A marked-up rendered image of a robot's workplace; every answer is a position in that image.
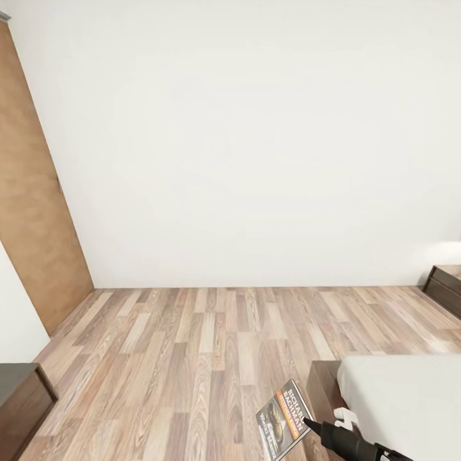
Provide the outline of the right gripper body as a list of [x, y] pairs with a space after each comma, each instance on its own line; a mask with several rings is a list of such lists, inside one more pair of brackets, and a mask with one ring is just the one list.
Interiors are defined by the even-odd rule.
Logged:
[[323, 430], [321, 431], [322, 446], [335, 451], [337, 455], [343, 457], [346, 461], [357, 461], [357, 447], [359, 447], [361, 439], [363, 438], [342, 426], [338, 427], [327, 421], [323, 422]]

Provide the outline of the hardback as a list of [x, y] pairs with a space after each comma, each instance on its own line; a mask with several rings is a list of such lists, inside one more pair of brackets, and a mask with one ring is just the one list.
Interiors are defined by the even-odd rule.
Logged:
[[281, 461], [312, 429], [314, 418], [293, 379], [255, 415], [268, 461]]

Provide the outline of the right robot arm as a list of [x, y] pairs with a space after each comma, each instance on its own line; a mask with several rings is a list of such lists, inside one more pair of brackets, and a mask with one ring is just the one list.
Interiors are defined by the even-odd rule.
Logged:
[[321, 444], [331, 449], [346, 461], [415, 461], [394, 449], [378, 443], [369, 443], [352, 433], [352, 426], [358, 424], [354, 412], [346, 408], [337, 408], [334, 415], [338, 421], [334, 424], [324, 421], [323, 424], [304, 418], [303, 421], [321, 437]]

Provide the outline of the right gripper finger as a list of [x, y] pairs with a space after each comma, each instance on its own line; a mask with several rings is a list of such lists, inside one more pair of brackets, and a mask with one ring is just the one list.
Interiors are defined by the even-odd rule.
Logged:
[[323, 430], [323, 425], [313, 421], [312, 419], [309, 418], [304, 418], [303, 419], [304, 423], [307, 424], [316, 434], [318, 434], [321, 437], [321, 431]]

